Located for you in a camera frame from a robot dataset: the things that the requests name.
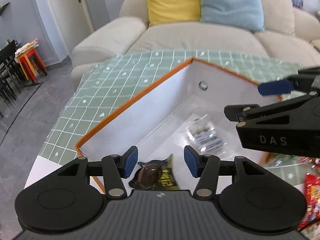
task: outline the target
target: snack bag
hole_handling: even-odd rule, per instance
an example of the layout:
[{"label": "snack bag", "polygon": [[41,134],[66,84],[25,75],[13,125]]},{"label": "snack bag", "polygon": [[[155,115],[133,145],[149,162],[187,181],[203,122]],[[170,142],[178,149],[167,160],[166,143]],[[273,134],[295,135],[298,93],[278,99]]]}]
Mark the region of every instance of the snack bag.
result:
[{"label": "snack bag", "polygon": [[312,175],[310,173],[306,174],[306,200],[307,200],[307,212],[302,219],[301,224],[298,229],[302,228],[312,220],[320,217],[320,177]]},{"label": "snack bag", "polygon": [[138,162],[141,168],[137,170],[129,186],[135,189],[179,190],[172,174],[172,158],[173,155],[170,155],[163,161]]},{"label": "snack bag", "polygon": [[299,157],[299,162],[308,164],[317,173],[320,173],[320,158]]}]

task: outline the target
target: gray tile floor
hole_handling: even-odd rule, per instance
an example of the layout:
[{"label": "gray tile floor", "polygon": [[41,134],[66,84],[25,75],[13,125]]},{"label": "gray tile floor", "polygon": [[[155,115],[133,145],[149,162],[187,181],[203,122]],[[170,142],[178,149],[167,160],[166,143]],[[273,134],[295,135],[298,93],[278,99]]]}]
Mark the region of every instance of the gray tile floor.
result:
[{"label": "gray tile floor", "polygon": [[0,239],[20,231],[14,200],[23,189],[33,162],[50,129],[73,95],[70,59],[41,76],[40,86],[23,88],[12,109],[0,102]]}]

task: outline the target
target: blue gripper pad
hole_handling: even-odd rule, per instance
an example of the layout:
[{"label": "blue gripper pad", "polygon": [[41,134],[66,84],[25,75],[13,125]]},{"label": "blue gripper pad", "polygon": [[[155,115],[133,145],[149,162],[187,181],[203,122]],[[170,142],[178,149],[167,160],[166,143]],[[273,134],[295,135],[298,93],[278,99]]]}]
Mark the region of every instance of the blue gripper pad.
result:
[{"label": "blue gripper pad", "polygon": [[258,91],[262,96],[289,94],[293,90],[293,83],[287,79],[262,83],[258,86]]},{"label": "blue gripper pad", "polygon": [[124,164],[124,172],[123,172],[123,175],[124,175],[124,179],[126,178],[129,178],[134,167],[136,166],[137,164],[137,161],[138,161],[138,148],[133,146],[129,149],[129,151],[132,151],[130,153],[130,155],[127,157],[126,159],[126,162]]},{"label": "blue gripper pad", "polygon": [[197,166],[197,160],[196,157],[193,155],[193,153],[187,148],[184,148],[184,161],[186,165],[189,168],[189,171],[191,172],[192,176],[195,178],[199,177],[199,169]]}]

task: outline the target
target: light blue pillow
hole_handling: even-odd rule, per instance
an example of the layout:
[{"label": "light blue pillow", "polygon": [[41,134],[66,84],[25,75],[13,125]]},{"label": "light blue pillow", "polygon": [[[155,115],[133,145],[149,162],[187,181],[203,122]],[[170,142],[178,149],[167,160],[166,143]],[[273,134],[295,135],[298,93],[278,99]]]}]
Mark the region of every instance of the light blue pillow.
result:
[{"label": "light blue pillow", "polygon": [[200,22],[264,31],[261,0],[201,0]]}]

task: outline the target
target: black snack package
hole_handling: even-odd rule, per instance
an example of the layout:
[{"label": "black snack package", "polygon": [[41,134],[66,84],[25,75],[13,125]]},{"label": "black snack package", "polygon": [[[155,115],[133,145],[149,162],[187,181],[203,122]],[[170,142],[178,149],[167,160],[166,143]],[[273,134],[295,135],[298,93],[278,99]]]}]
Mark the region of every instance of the black snack package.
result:
[{"label": "black snack package", "polygon": [[172,174],[172,158],[173,155],[170,155],[163,161],[138,162],[141,168],[137,170],[129,186],[135,189],[179,190]]}]

